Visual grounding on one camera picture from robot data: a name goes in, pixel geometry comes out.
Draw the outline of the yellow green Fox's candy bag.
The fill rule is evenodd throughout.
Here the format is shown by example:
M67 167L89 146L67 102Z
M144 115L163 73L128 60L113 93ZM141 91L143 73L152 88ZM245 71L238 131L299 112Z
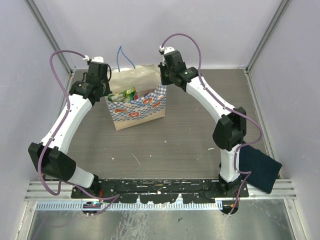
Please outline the yellow green Fox's candy bag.
M121 93L111 93L107 96L109 102L131 102L138 99L138 94L135 88L130 88Z

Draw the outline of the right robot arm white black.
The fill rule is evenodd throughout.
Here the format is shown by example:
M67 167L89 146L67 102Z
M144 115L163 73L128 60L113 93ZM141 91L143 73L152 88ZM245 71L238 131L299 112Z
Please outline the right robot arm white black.
M186 66L178 50L161 47L159 53L163 57L159 64L161 83L181 88L214 119L216 125L212 138L221 156L219 191L223 196L231 197L241 184L238 151L247 133L246 111L242 107L235 108L219 96L196 68Z

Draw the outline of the checkered paper bakery bag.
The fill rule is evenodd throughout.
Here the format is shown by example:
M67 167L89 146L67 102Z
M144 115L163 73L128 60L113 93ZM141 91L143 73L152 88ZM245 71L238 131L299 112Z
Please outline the checkered paper bakery bag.
M116 68L111 75L109 86L112 94L135 88L138 95L136 100L124 102L110 102L105 97L117 131L165 117L167 87L161 84L158 66L135 65L120 46L116 54Z

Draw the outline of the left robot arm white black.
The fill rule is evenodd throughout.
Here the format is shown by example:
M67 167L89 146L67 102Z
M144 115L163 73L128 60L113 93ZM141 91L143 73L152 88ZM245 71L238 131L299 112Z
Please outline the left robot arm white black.
M28 153L38 173L82 187L88 198L100 193L94 174L77 166L67 153L71 140L83 118L96 102L111 93L111 68L101 56L88 64L84 81L76 81L69 91L68 103L53 127L40 143L31 143Z

